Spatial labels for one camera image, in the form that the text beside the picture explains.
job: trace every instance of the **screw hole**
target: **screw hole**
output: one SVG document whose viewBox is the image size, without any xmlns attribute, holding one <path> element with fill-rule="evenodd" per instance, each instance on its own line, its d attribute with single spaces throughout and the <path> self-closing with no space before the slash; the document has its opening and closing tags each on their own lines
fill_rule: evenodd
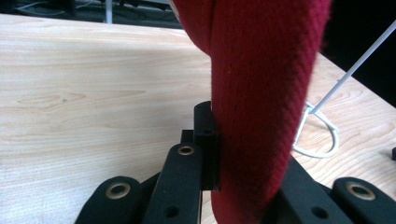
<svg viewBox="0 0 396 224">
<path fill-rule="evenodd" d="M 326 210 L 324 210 L 321 207 L 317 207 L 317 206 L 312 207 L 312 213 L 315 215 L 315 217 L 322 218 L 322 219 L 326 219 L 329 217 Z"/>
<path fill-rule="evenodd" d="M 169 207 L 165 208 L 164 214 L 168 218 L 177 217 L 177 215 L 178 215 L 178 207 L 169 206 Z"/>
<path fill-rule="evenodd" d="M 352 190 L 355 193 L 358 193 L 358 194 L 361 194 L 361 195 L 364 195 L 364 196 L 368 196 L 369 195 L 369 191 L 367 191 L 367 190 L 365 190 L 365 189 L 363 189 L 361 187 L 358 187 L 358 186 L 352 187 Z"/>
<path fill-rule="evenodd" d="M 178 154 L 183 155 L 183 156 L 189 156 L 192 153 L 194 153 L 194 148 L 193 147 L 181 147 L 177 150 Z"/>
<path fill-rule="evenodd" d="M 113 189 L 111 189 L 111 193 L 113 193 L 113 194 L 119 194 L 119 193 L 122 193 L 123 191 L 125 191 L 125 186 L 121 186 L 121 185 L 116 186 Z"/>
</svg>

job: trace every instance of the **red cloth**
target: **red cloth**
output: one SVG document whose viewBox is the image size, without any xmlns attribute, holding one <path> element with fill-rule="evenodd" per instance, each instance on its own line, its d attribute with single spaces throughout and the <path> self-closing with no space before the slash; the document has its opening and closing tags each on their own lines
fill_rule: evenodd
<svg viewBox="0 0 396 224">
<path fill-rule="evenodd" d="M 174 0 L 212 59 L 221 135 L 218 223 L 259 223 L 280 186 L 330 0 Z"/>
</svg>

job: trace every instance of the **black bracket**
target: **black bracket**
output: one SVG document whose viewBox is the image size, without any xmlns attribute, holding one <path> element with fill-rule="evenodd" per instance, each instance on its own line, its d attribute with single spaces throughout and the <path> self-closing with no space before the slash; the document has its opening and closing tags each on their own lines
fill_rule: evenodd
<svg viewBox="0 0 396 224">
<path fill-rule="evenodd" d="M 117 176 L 102 183 L 76 223 L 200 223 L 202 190 L 219 190 L 219 134 L 210 102 L 194 108 L 194 130 L 183 130 L 160 174 L 145 182 Z M 317 183 L 291 158 L 262 223 L 392 223 L 396 202 L 372 184 L 340 178 Z"/>
</svg>

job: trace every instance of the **wood grain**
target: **wood grain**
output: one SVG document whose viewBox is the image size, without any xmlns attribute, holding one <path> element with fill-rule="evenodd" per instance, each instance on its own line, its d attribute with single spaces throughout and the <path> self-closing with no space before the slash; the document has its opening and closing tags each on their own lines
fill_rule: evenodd
<svg viewBox="0 0 396 224">
<path fill-rule="evenodd" d="M 0 15 L 0 222 L 73 223 L 96 187 L 161 170 L 192 108 L 210 99 L 210 60 L 183 31 Z M 318 56 L 309 101 L 344 72 Z M 326 160 L 293 153 L 317 181 L 366 179 L 396 198 L 396 111 L 353 78 L 323 113 L 340 131 Z M 301 140 L 325 150 L 309 120 Z M 204 193 L 203 223 L 216 223 Z"/>
</svg>

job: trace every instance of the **red fabric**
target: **red fabric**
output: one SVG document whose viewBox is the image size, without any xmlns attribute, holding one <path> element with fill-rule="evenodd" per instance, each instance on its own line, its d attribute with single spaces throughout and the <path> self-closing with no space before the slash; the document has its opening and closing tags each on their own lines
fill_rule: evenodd
<svg viewBox="0 0 396 224">
<path fill-rule="evenodd" d="M 259 223 L 287 167 L 330 0 L 174 0 L 212 59 L 218 223 Z"/>
</svg>

